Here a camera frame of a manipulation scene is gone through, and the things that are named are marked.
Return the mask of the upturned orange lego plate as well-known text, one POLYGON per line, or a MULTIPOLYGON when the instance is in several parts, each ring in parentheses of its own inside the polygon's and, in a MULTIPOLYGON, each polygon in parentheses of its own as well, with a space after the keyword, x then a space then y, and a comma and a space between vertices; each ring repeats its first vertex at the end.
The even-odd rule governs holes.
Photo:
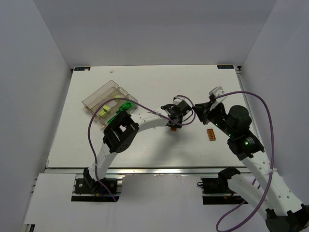
POLYGON ((210 141, 215 141, 216 136, 213 129, 207 129, 207 135, 210 141))

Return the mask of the green lego with eyes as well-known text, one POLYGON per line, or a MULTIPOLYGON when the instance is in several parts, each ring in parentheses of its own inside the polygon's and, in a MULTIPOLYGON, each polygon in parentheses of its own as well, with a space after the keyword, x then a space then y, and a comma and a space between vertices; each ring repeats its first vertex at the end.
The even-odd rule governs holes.
POLYGON ((126 101, 124 104, 122 104, 121 109, 127 111, 130 108, 132 108, 133 106, 135 106, 135 103, 130 102, 130 101, 126 101))

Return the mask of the upturned green 2x4 lego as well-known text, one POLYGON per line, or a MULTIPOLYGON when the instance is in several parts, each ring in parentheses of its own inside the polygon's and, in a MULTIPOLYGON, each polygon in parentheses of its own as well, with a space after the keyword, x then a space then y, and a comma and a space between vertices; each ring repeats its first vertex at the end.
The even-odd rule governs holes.
POLYGON ((110 120, 108 120, 108 125, 116 118, 116 116, 113 116, 110 120))

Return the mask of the light yellow-green curved lego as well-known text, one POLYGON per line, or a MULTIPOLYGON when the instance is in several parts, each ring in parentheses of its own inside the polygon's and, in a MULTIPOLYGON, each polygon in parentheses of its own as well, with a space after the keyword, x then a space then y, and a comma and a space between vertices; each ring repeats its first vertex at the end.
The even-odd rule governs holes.
POLYGON ((104 118, 108 115, 110 112, 110 107, 107 105, 104 105, 101 110, 98 112, 99 117, 104 118))

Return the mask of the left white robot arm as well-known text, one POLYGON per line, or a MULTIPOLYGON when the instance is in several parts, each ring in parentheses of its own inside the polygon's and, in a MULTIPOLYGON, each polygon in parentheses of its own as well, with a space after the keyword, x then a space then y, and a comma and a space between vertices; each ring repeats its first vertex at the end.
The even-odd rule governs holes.
POLYGON ((129 148, 139 132, 156 127, 181 128, 189 124, 183 121, 183 117, 192 111, 192 107, 185 100, 174 100, 175 103, 163 105, 156 111, 136 103, 147 111, 143 114, 120 111, 104 129, 98 154, 91 141, 91 127, 94 121, 94 118, 91 118, 87 138, 94 155, 94 163, 83 172, 84 182, 91 193, 98 193, 102 189, 110 191, 109 184, 104 180, 107 170, 115 157, 129 148))

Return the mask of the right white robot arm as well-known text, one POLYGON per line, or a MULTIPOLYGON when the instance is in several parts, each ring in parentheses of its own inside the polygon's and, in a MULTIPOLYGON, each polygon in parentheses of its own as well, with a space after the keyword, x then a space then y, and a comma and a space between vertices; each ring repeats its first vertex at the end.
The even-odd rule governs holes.
POLYGON ((248 110, 234 105, 229 112, 222 103, 196 104, 194 112, 203 124, 213 123, 229 138, 227 144, 234 155, 250 170, 260 189, 254 187, 235 168, 219 173, 219 179, 241 196, 265 220, 271 232, 300 232, 309 226, 309 207, 287 187, 272 167, 264 147, 250 131, 252 119, 248 110))

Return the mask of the clear compartment organizer tray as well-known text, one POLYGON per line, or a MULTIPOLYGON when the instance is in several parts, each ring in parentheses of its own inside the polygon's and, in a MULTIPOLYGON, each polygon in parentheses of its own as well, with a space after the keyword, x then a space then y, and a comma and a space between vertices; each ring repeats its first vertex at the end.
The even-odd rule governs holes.
POLYGON ((85 109, 90 112, 92 115, 95 114, 95 120, 101 124, 102 127, 108 126, 108 120, 110 120, 113 116, 119 114, 117 112, 119 108, 121 108, 122 104, 126 101, 130 101, 135 103, 135 106, 130 108, 129 110, 125 110, 129 114, 133 113, 138 106, 136 102, 138 101, 133 96, 131 96, 126 90, 120 87, 116 82, 110 80, 105 85, 100 87, 97 91, 87 97, 85 100, 82 101, 85 109), (114 98, 115 95, 119 94, 121 96, 120 100, 114 98), (101 108, 107 105, 110 107, 110 112, 104 118, 99 117, 98 112, 101 108))

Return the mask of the aluminium table edge rail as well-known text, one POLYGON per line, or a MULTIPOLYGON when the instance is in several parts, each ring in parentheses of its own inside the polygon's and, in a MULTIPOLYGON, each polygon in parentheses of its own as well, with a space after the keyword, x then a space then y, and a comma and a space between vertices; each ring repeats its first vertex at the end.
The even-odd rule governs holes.
POLYGON ((274 169, 274 164, 275 164, 275 140, 274 140, 274 129, 273 129, 273 122, 272 122, 272 117, 268 108, 268 105, 266 104, 266 102, 257 94, 250 92, 248 90, 245 89, 244 84, 242 82, 242 74, 241 74, 241 66, 236 66, 235 67, 235 72, 239 81, 239 86, 241 91, 243 92, 243 98, 245 100, 246 106, 248 106, 249 108, 249 114, 253 119, 253 130, 255 131, 256 135, 258 136, 258 139, 262 139, 260 130, 259 130, 259 126, 257 123, 257 118, 253 112, 253 106, 250 103, 249 100, 249 96, 250 97, 255 97, 258 101, 260 101, 260 103, 264 106, 265 108, 265 112, 267 114, 267 118, 268 118, 268 122, 269 122, 269 131, 270 131, 270 144, 271 144, 271 152, 270 155, 271 157, 269 158, 270 162, 269 162, 269 166, 270 166, 270 172, 275 171, 274 169))

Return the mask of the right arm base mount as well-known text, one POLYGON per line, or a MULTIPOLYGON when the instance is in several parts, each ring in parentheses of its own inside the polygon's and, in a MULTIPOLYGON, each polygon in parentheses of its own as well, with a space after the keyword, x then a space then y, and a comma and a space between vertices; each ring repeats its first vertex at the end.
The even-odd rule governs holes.
POLYGON ((202 178, 197 182, 201 188, 204 205, 238 205, 244 202, 239 195, 228 187, 228 180, 231 177, 241 174, 235 167, 228 167, 218 173, 216 178, 202 178))

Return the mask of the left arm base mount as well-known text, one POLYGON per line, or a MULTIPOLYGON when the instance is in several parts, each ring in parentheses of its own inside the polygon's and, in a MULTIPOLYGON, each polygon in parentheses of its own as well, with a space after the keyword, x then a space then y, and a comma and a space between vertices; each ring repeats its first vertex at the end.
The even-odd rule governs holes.
POLYGON ((95 183, 90 188, 84 178, 76 178, 71 196, 72 202, 99 202, 115 203, 120 198, 121 180, 117 178, 105 178, 101 182, 109 189, 111 194, 100 183, 95 183))

